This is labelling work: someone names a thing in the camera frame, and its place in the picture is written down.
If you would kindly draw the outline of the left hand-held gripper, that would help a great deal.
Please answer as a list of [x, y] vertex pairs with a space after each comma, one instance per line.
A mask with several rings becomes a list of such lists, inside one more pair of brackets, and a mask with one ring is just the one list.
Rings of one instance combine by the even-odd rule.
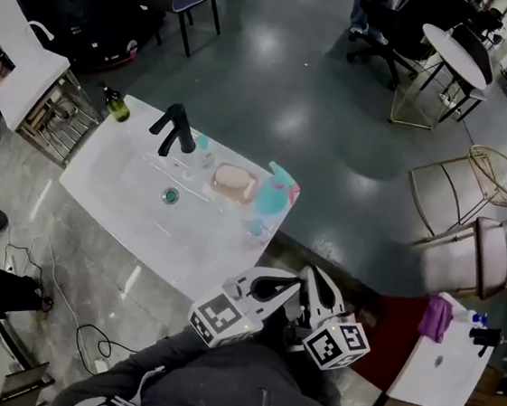
[[299, 291], [300, 283], [296, 274], [282, 269], [248, 269], [193, 303], [188, 321], [207, 347], [251, 338], [262, 330], [264, 319]]

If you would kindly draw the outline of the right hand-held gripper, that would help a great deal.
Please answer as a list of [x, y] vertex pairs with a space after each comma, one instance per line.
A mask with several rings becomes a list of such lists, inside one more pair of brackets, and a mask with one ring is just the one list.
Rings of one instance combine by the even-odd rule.
[[305, 268], [304, 292], [303, 324], [311, 332], [302, 346], [320, 370], [345, 368], [371, 351], [364, 327], [354, 314], [319, 320], [321, 305], [336, 315], [345, 312], [340, 289], [321, 268]]

